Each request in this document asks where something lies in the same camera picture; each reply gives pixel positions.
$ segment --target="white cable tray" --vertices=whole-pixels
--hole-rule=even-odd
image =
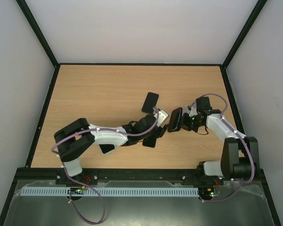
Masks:
[[[132,188],[95,187],[104,197],[198,197],[197,188]],[[20,196],[66,196],[70,187],[25,187]],[[73,196],[98,196],[93,190],[79,192]]]

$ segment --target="white wall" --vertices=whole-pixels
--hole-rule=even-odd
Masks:
[[[0,213],[23,167],[53,66],[15,0],[0,0]]]
[[[62,63],[221,64],[257,0],[27,0]]]
[[[283,225],[283,0],[267,1],[228,73]]]

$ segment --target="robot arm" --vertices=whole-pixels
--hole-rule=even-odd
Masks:
[[[131,146],[142,140],[144,146],[154,147],[156,139],[162,137],[166,131],[166,127],[162,128],[161,124],[168,117],[168,114],[163,110],[159,110],[158,113],[159,115],[157,113],[148,114],[139,121],[131,121],[117,128],[95,126],[89,124],[85,118],[80,118],[56,132],[54,135],[56,143],[64,140],[58,145],[58,155],[68,174],[73,177],[82,172],[79,156],[92,145],[98,145],[103,154],[115,150],[116,146]],[[153,129],[144,133],[156,121],[157,124]],[[69,136],[82,130],[89,131],[80,137],[68,139]]]
[[[168,132],[180,129],[198,132],[198,128],[202,126],[211,129],[224,143],[220,161],[200,163],[199,167],[204,170],[205,175],[223,176],[226,179],[249,178],[251,165],[241,142],[243,139],[251,153],[255,173],[258,176],[260,167],[257,140],[237,131],[221,114],[220,110],[211,107],[208,97],[200,97],[191,106],[174,110],[171,114]],[[239,151],[244,154],[244,157],[239,157]]]

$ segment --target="wooden table surface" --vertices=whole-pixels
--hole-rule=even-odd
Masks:
[[[50,152],[55,144],[53,135],[78,118],[87,118],[91,124],[106,127],[138,121],[145,115],[141,109],[148,92],[159,94],[157,107],[169,115],[206,93],[217,93],[228,99],[217,66],[62,65],[32,167],[61,166],[60,159]],[[210,97],[210,101],[214,109],[222,110],[225,106],[217,97]],[[230,108],[225,115],[234,125]],[[200,161],[221,158],[223,144],[212,131],[209,132],[206,136],[185,130],[166,132],[157,140],[155,148],[138,143],[117,147],[106,155],[97,145],[92,146],[81,156],[82,166],[193,169]]]

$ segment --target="red wire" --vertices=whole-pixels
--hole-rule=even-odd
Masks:
[[[221,191],[221,188],[220,188],[220,186],[219,186],[219,183],[217,182],[216,179],[214,179],[214,182],[216,183],[216,187],[218,188],[218,190]]]
[[[90,179],[90,177],[89,177],[89,176],[85,176],[85,178],[88,178],[88,179],[89,179],[89,182],[91,182],[91,179]]]
[[[83,178],[85,178],[85,179],[87,180],[87,184],[89,185],[89,184],[90,184],[90,181],[91,181],[90,177],[89,177],[89,176],[85,176],[85,177],[83,177]]]

